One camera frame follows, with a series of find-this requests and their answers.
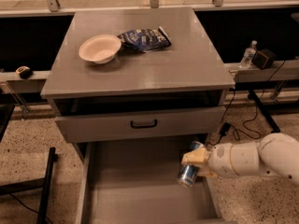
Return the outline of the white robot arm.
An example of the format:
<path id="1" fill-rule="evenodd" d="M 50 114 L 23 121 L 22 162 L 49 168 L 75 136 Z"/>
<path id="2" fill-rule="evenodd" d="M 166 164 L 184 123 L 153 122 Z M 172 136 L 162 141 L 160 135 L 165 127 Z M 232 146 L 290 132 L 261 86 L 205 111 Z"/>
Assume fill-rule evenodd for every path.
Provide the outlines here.
<path id="1" fill-rule="evenodd" d="M 198 169 L 189 181 L 196 176 L 281 176 L 299 183 L 299 142 L 287 134 L 270 133 L 260 142 L 222 143 L 210 150 L 198 145 L 181 160 Z"/>

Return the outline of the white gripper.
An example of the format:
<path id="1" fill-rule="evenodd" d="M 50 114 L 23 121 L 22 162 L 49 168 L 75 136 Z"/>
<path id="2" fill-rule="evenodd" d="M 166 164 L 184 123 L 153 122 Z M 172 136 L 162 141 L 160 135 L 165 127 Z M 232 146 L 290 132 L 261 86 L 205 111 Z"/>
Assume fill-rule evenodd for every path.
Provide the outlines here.
<path id="1" fill-rule="evenodd" d="M 199 147 L 193 151 L 185 153 L 181 160 L 182 165 L 193 165 L 203 167 L 208 161 L 209 168 L 201 168 L 198 176 L 201 177 L 233 177 L 234 170 L 231 164 L 230 143 L 219 144 L 211 149 L 211 154 L 205 147 Z"/>

